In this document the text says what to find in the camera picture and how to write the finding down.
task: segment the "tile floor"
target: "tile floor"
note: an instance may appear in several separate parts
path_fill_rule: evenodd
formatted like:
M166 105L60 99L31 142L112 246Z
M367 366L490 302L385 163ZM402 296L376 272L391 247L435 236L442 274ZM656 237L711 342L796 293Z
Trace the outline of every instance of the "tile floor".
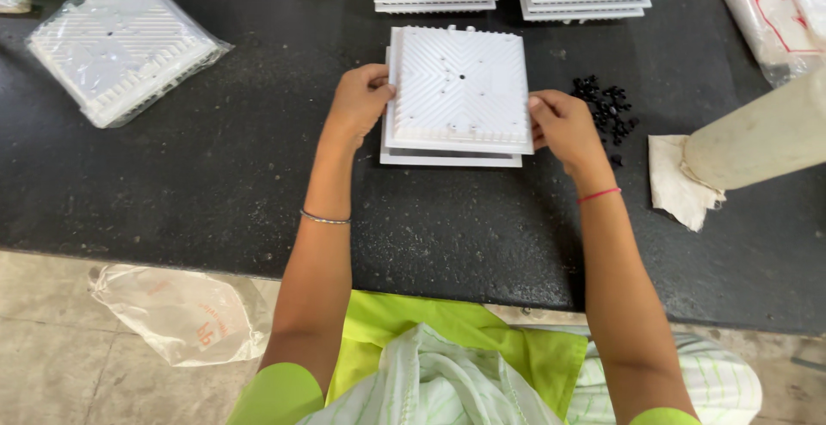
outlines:
M0 251L0 424L222 424L258 362L170 367L93 300L87 274L102 262ZM253 282L270 307L279 283ZM501 306L508 323L584 324L583 314ZM676 325L742 356L761 378L756 425L826 425L823 338Z

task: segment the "hand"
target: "hand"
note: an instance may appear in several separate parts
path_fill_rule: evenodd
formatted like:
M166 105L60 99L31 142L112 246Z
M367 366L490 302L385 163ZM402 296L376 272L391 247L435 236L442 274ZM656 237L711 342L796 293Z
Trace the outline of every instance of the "hand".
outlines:
M387 83L387 66L367 64L345 73L336 88L321 142L355 151L382 115L396 87Z
M533 119L533 149L544 146L563 162L580 195L616 187L600 135L585 101L555 89L535 91L528 99Z

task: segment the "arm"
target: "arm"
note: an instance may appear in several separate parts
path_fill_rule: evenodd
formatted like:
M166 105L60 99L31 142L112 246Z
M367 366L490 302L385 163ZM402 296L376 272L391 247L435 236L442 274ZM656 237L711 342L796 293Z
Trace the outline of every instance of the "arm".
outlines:
M580 198L616 188L588 107L559 91L533 92L534 147L548 145ZM622 196L580 206L586 314L600 352L619 425L648 409L680 409L695 418L663 306L639 257Z
M341 77L315 152L304 201L307 213L330 220L350 218L353 157L395 94L386 82L387 66L378 64ZM259 370L280 362L298 364L310 371L326 394L339 356L351 288L349 224L302 216Z

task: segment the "white cylindrical container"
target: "white cylindrical container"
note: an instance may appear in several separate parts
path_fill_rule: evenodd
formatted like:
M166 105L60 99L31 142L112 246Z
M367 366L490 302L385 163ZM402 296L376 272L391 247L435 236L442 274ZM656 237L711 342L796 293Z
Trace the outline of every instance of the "white cylindrical container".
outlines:
M741 188L826 162L826 67L694 132L683 159L717 189Z

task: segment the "bracelet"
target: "bracelet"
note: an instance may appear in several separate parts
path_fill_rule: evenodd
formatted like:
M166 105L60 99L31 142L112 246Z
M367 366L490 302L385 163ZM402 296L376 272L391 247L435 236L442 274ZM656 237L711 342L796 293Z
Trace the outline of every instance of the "bracelet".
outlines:
M604 194L614 193L614 191L617 192L617 193L621 193L622 189L620 189L620 188L605 189L605 191L600 191L599 193L594 193L591 196L586 196L585 198L577 199L576 203L577 204L582 204L583 202L587 201L588 199L599 198L600 196L602 196Z
M315 217L315 215L311 215L311 214L307 213L304 210L304 208L302 208L301 212L302 212L302 215L304 217L306 217L310 220L315 220L316 222L332 223L334 225L346 225L346 224L350 223L350 219L347 219L347 220L327 220L327 219L322 219L321 217Z

